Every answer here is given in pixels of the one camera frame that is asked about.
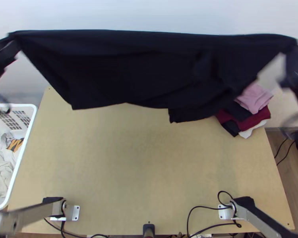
black cloth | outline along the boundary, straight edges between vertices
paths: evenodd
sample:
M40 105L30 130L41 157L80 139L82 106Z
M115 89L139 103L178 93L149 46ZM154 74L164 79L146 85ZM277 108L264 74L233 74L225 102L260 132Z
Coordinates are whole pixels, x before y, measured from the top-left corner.
M124 102L168 108L170 122L209 117L279 52L282 35L63 30L9 34L73 109Z
M246 110L237 102L231 102L227 104L224 110L231 114L238 121L244 121L253 115L250 111Z
M236 137L238 133L241 131L237 125L237 123L233 120L229 120L221 124L221 126L227 130L233 137Z

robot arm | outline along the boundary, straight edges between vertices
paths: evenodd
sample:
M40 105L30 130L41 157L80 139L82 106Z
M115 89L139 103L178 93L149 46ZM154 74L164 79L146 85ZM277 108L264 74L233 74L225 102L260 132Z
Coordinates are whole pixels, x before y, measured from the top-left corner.
M0 236L14 235L31 223L45 217L56 221L77 221L79 206L66 203L62 197L44 198L42 203L14 211L0 211Z

white laundry basket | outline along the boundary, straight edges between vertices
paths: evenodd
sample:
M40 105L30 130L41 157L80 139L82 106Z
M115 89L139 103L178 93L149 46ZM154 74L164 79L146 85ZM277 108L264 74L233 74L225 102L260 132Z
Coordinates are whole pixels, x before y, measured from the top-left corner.
M0 135L5 132L10 132L16 139L24 138L22 145L19 148L19 156L16 158L16 165L8 187L7 195L4 198L0 198L0 210L8 205L36 113L37 107L33 104L11 104L11 112L7 115L0 115Z

black cable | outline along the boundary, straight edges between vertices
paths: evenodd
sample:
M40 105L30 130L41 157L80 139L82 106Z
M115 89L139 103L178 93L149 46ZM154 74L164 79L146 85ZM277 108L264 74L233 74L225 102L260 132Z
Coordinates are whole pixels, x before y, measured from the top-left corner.
M281 149L281 146L282 146L287 140L288 140L288 138L286 138L283 142L281 142L281 145L279 146L279 148L278 148L278 150L277 150L277 153L276 153L276 155L274 156L274 158L277 157L277 155L278 155L278 153L279 153L279 151L280 151L280 149Z
M46 223L49 224L49 225L50 225L51 227L53 227L54 229L56 229L56 230L58 230L58 231L61 231L61 229L59 229L58 227L54 226L52 223L48 222L48 221L46 220L46 218L44 218L44 221L46 221ZM73 236L73 237L76 237L76 238L86 238L86 237L84 237L84 236L78 236L78 235L69 233L69 232L64 231L64 230L62 230L62 232L63 232L64 234L67 234L67 235L69 235L69 236ZM111 238L111 237L106 236L106 235L103 235L103 234L95 234L95 235L93 235L92 237L95 237L95 236L102 236L102 237L105 237L105 238Z
M282 160L281 161L279 161L278 163L277 163L277 166L287 157L287 155L288 155L288 153L289 153L289 151L290 151L290 148L291 148L291 146L293 145L295 143L295 141L293 141L291 144L290 144L290 146L289 146L289 148L288 148L288 151L287 151L287 153L286 153L286 155L285 155L285 157L283 157L282 158Z
M230 205L225 205L224 203L221 202L221 200L220 200L220 194L221 194L221 193L226 193L226 194L229 195L230 198L233 200L232 195L230 195L228 192L223 191L223 190L222 190L222 191L219 191L219 192L217 193L217 199L218 199L218 201L219 201L223 206L232 208L232 206L230 206Z
M64 233L63 233L63 230L64 230L64 225L65 225L65 221L62 221L62 224L61 224L61 235L63 238L66 238Z
M195 206L193 207L190 212L189 212L189 215L188 215L188 218L186 220L186 233L187 233L187 236L188 238L190 238L189 236L189 219L190 219L190 215L191 215L191 212L196 209L196 208L206 208L206 209L211 209L211 210L224 210L224 209L229 209L229 207L223 207L223 208L214 208L214 207L206 207L206 206Z
M278 155L278 153L279 153L279 151L280 151L280 149L281 149L281 146L282 146L287 140L288 140L288 138L286 138L283 142L281 142L281 145L279 146L279 148L278 148L278 150L277 150L277 153L276 153L276 155L274 156L274 158L277 157L277 155Z
M189 238L193 237L193 236L196 236L202 232L205 232L206 230L209 230L211 228L214 228L214 227L218 227L218 226L228 226L228 225L236 225L238 228L242 227L241 224L238 224L235 220L233 223L222 223L222 224L217 224L217 225L213 225L213 226L209 226L203 230L199 230L197 233L194 233L193 235L189 236Z
M211 210L232 209L232 206L230 206L230 205L226 205L226 204L224 204L224 203L221 202L221 200L220 200L220 194L221 194L221 193L226 193L226 194L228 194L232 200L233 200L233 197L232 197L228 192L226 192L226 191L219 191L219 192L218 192L218 194L217 194L217 199L219 200L220 204L222 204L222 205L224 206L223 208L214 208L214 207L206 207L206 206L195 206L195 207L193 207L193 208L190 210L189 215L188 215L188 219L187 219L187 221L186 221L186 232L187 232L187 236L188 236L188 238L191 238L191 237L196 236L196 235L198 235L198 234L200 234L200 233L202 233L202 232L204 232L204 231L206 231L206 230L209 230L209 229L211 229L211 228L218 227L218 226L236 225L238 228L241 228L241 227L242 227L241 224L238 224L235 220L233 220L233 223L222 223L222 224L217 224L217 225L209 226L209 227L207 227L207 228L205 228L205 229L203 229L203 230L199 230L198 232L196 232L195 234L193 234L193 235L191 235L191 236L189 235L189 218L190 218L191 212L192 212L194 209L196 209L196 208L207 208L207 209L211 209Z

wooden tabletop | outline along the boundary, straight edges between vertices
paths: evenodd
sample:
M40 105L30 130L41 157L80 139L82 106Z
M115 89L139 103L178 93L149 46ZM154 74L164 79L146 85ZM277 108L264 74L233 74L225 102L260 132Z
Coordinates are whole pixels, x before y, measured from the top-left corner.
M22 159L9 210L62 196L80 205L76 234L186 233L197 205L217 207L217 192L251 196L256 206L294 229L264 128L233 138L215 118L170 124L166 109L120 104L73 111L53 88L41 102ZM223 223L217 211L197 209L190 233ZM223 226L209 233L253 232ZM59 233L44 221L23 232Z

